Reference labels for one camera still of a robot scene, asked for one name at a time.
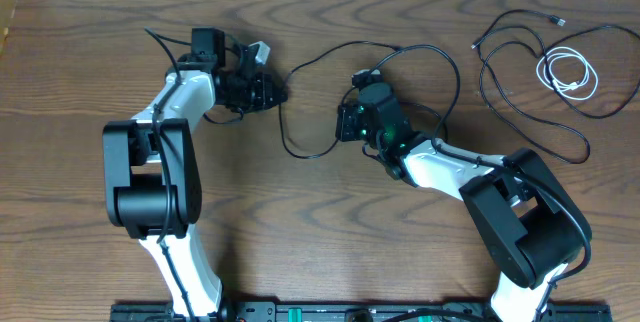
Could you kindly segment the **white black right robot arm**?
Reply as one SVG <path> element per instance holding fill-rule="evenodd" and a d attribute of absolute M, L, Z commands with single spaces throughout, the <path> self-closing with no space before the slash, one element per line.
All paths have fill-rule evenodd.
<path fill-rule="evenodd" d="M 395 180 L 462 201 L 501 272 L 490 309 L 500 321 L 541 320 L 557 283 L 589 263 L 592 231 L 540 156 L 453 147 L 413 129 L 389 84 L 357 91 L 338 107 L 337 139 L 373 148 Z"/>

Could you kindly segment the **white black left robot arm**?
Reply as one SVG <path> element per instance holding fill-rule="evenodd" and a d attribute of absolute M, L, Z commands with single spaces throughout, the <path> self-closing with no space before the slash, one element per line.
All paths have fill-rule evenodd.
<path fill-rule="evenodd" d="M 287 98 L 265 71 L 269 46 L 242 44 L 216 28 L 195 28 L 189 52 L 171 56 L 152 102 L 102 132 L 110 222 L 152 256 L 171 294 L 165 303 L 119 303 L 113 321 L 234 321 L 236 307 L 209 264 L 196 222 L 202 185 L 192 134 L 217 105 L 236 113 Z"/>

